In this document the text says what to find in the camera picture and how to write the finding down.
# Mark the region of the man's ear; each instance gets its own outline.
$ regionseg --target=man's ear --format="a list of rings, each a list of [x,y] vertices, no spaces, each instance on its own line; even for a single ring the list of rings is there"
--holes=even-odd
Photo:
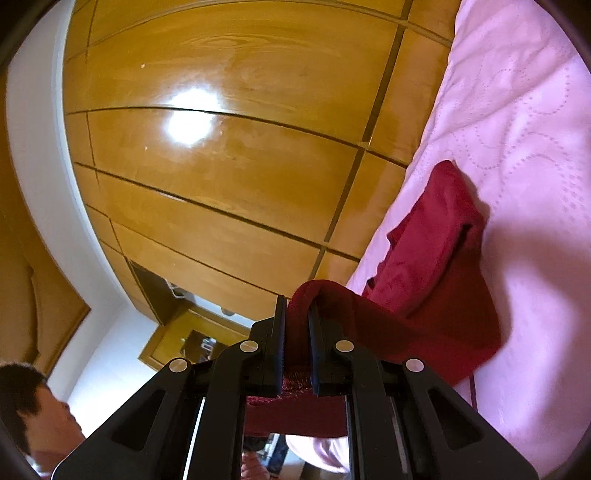
[[[28,422],[35,416],[27,411],[17,410],[17,415],[28,425]]]

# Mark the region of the pink bedsheet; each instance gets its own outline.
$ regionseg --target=pink bedsheet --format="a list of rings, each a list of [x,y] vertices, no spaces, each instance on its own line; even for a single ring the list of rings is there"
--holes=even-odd
[[[464,0],[421,145],[348,287],[360,293],[433,166],[488,219],[481,268],[506,343],[478,410],[545,475],[591,420],[591,75],[533,0]],[[465,385],[460,386],[465,393]]]

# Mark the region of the metal screw head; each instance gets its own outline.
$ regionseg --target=metal screw head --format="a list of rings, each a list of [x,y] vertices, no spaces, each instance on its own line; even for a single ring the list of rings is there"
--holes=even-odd
[[[406,368],[408,368],[411,372],[422,372],[423,368],[425,368],[425,364],[421,362],[418,358],[411,358],[406,362]]]
[[[176,360],[170,362],[168,368],[171,372],[178,374],[180,372],[184,372],[188,366],[189,363],[186,360],[183,360],[182,358],[177,358]]]
[[[256,352],[258,350],[258,343],[254,340],[244,340],[240,344],[240,350],[246,353]]]
[[[349,342],[348,340],[339,340],[336,342],[335,348],[339,352],[351,352],[353,348],[355,348],[355,345],[353,345],[353,342]]]

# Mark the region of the red cloth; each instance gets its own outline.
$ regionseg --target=red cloth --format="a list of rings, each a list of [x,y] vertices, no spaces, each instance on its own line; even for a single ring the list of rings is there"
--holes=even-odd
[[[249,398],[246,434],[347,435],[343,397],[310,391],[307,312],[337,320],[345,336],[376,357],[421,358],[449,384],[470,375],[500,347],[495,308],[480,274],[484,220],[461,173],[433,168],[425,191],[388,235],[391,247],[363,297],[327,280],[293,295],[285,327],[285,382],[277,399]]]

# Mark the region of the black hair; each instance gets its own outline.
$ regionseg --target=black hair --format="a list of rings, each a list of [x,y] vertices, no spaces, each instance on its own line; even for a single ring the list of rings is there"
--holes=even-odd
[[[27,440],[27,426],[19,415],[39,413],[35,392],[46,386],[47,379],[29,364],[0,364],[0,420],[6,426],[14,443],[27,455],[31,448]]]

